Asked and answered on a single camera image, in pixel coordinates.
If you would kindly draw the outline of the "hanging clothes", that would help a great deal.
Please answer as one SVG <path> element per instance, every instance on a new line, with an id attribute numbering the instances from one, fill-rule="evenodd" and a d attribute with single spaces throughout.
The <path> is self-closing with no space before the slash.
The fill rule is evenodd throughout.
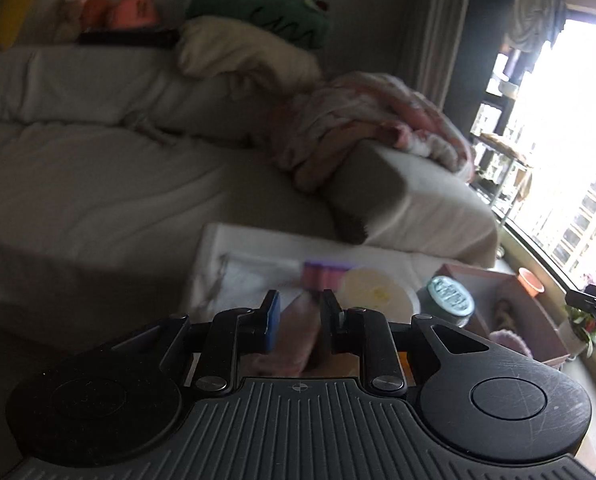
<path id="1" fill-rule="evenodd" d="M 506 42 L 521 52 L 538 53 L 545 42 L 555 44 L 567 17 L 564 0 L 514 0 Z"/>

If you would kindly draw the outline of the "metal shelf rack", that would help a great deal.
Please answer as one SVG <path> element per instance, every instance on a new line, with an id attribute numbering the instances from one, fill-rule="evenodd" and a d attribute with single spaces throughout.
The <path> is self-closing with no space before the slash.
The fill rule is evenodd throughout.
<path id="1" fill-rule="evenodd" d="M 471 141 L 476 162 L 471 187 L 503 226 L 530 193 L 532 167 L 526 156 L 495 133 L 472 134 Z"/>

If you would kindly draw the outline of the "pink storage box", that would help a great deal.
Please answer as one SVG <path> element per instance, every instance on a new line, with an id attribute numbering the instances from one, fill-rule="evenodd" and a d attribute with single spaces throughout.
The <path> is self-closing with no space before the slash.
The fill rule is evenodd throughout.
<path id="1" fill-rule="evenodd" d="M 466 330 L 488 338 L 506 328 L 523 340 L 537 361 L 554 368 L 567 361 L 569 352 L 554 323 L 514 275 L 454 263 L 442 264 L 435 274 L 454 278 L 470 292 L 476 309 Z"/>

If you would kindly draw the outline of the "pink floral blanket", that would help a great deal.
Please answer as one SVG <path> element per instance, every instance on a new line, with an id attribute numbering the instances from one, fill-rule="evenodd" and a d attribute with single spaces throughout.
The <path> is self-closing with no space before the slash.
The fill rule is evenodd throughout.
<path id="1" fill-rule="evenodd" d="M 340 76 L 277 106 L 270 117 L 274 162 L 304 191 L 320 186 L 364 140 L 429 159 L 465 182 L 474 174 L 470 144 L 453 122 L 387 74 Z"/>

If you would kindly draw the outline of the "beige sofa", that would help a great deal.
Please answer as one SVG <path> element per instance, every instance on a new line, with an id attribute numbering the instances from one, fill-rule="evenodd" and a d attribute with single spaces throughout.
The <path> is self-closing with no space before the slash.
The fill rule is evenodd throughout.
<path id="1" fill-rule="evenodd" d="M 171 313 L 212 222 L 494 263 L 493 214 L 461 178 L 364 141 L 309 195 L 261 148 L 266 109 L 160 50 L 0 52 L 0 325 Z"/>

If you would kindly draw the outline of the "pink purple round container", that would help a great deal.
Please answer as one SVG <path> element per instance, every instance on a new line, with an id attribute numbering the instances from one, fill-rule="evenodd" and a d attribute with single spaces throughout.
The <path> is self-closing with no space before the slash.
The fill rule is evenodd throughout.
<path id="1" fill-rule="evenodd" d="M 343 275 L 351 269 L 349 264 L 340 262 L 307 260 L 302 266 L 300 283 L 303 289 L 310 292 L 337 290 Z"/>

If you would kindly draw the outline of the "orange plant pot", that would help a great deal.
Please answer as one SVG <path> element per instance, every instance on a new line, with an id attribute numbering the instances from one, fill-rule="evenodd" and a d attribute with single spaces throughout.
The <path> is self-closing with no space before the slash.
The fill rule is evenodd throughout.
<path id="1" fill-rule="evenodd" d="M 517 280 L 532 298 L 545 292 L 543 283 L 529 269 L 519 268 Z"/>

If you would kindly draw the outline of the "orange pink plush toy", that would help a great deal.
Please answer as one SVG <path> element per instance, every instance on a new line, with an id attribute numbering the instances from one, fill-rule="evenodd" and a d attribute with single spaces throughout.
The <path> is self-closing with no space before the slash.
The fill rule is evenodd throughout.
<path id="1" fill-rule="evenodd" d="M 153 0 L 80 0 L 83 32 L 154 28 L 161 15 Z"/>

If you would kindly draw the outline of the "pink patterned small cloth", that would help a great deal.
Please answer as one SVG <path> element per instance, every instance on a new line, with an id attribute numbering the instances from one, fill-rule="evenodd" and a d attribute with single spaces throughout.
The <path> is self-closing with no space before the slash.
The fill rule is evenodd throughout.
<path id="1" fill-rule="evenodd" d="M 240 375 L 299 377 L 307 368 L 321 328 L 321 307 L 311 292 L 301 292 L 281 312 L 274 348 L 269 353 L 244 356 Z"/>

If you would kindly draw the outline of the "green plush toy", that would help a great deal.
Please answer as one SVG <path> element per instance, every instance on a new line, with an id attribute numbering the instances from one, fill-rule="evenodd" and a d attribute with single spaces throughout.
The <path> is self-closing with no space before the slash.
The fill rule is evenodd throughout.
<path id="1" fill-rule="evenodd" d="M 330 32 L 328 4 L 322 0 L 186 0 L 184 16 L 240 20 L 304 50 L 324 47 Z"/>

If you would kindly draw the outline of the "cream blanket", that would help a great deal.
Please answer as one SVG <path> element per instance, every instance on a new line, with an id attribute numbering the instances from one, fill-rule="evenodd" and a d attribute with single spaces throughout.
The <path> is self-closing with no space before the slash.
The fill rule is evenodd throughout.
<path id="1" fill-rule="evenodd" d="M 324 80 L 315 55 L 235 18 L 194 18 L 179 33 L 175 57 L 181 73 L 194 79 L 226 75 L 236 99 L 253 87 L 293 96 Z"/>

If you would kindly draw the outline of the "white folded towel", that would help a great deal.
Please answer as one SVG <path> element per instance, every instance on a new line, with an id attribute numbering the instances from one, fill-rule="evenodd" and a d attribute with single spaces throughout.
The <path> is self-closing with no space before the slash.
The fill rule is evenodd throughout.
<path id="1" fill-rule="evenodd" d="M 270 289 L 279 292 L 284 309 L 302 292 L 302 263 L 298 260 L 228 252 L 219 262 L 210 296 L 215 312 L 259 307 Z"/>

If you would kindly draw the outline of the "green lidded jar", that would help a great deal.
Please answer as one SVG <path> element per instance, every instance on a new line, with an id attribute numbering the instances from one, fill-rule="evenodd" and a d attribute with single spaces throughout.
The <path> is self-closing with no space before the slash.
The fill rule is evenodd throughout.
<path id="1" fill-rule="evenodd" d="M 465 327 L 476 304 L 462 284 L 449 276 L 434 276 L 417 292 L 420 312 L 447 321 L 457 327 Z"/>

